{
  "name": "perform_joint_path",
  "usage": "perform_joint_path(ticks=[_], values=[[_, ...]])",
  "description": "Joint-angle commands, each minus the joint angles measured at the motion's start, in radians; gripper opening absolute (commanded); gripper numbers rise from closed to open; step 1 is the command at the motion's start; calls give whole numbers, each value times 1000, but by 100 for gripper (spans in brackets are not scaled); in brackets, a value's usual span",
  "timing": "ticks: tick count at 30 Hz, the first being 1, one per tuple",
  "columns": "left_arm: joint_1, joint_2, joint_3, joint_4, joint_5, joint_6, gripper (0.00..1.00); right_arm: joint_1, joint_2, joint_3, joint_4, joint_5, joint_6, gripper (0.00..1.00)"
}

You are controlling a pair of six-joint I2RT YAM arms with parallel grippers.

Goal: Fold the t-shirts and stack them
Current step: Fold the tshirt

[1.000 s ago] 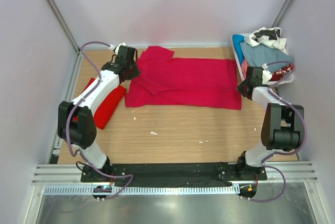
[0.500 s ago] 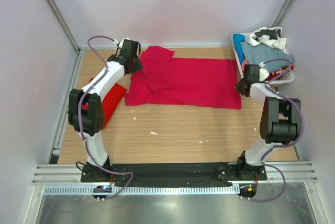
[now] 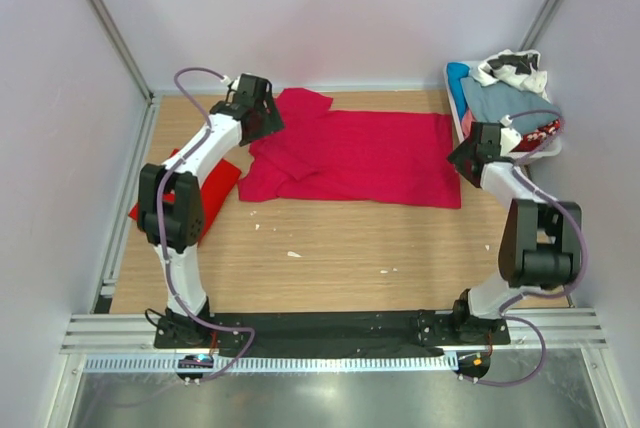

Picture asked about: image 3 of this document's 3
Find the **magenta t shirt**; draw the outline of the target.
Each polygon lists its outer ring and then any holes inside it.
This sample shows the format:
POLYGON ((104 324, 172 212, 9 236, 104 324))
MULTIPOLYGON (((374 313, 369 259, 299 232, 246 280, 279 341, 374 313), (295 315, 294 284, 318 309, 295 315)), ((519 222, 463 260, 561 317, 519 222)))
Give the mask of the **magenta t shirt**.
POLYGON ((332 98, 289 88, 276 98, 282 131, 251 144, 243 202, 374 201, 458 209, 448 162, 452 121, 436 113, 345 111, 332 98))

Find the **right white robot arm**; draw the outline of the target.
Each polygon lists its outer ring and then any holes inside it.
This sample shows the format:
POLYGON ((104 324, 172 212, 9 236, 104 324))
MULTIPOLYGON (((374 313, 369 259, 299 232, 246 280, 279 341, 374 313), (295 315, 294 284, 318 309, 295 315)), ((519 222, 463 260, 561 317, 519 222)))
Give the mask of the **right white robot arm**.
POLYGON ((519 133, 505 123, 474 122, 448 161, 473 186, 508 209, 497 272, 465 290, 450 315, 453 336, 482 343, 501 329, 504 312, 528 298, 562 298, 587 261, 581 208, 560 202, 529 180, 509 156, 519 133))

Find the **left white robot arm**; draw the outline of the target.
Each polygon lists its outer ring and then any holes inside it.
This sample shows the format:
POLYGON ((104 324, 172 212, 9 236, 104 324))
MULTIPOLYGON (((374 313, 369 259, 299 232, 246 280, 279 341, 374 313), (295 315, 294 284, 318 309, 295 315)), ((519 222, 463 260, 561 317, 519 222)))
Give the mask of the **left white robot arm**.
POLYGON ((162 264, 168 290, 167 306, 155 323, 157 348, 202 347, 218 331, 198 262, 206 221, 202 189, 231 149, 284 128, 268 79, 248 73, 214 76, 225 86, 225 98, 199 110, 203 126, 176 154, 144 165, 139 174, 137 227, 162 264))

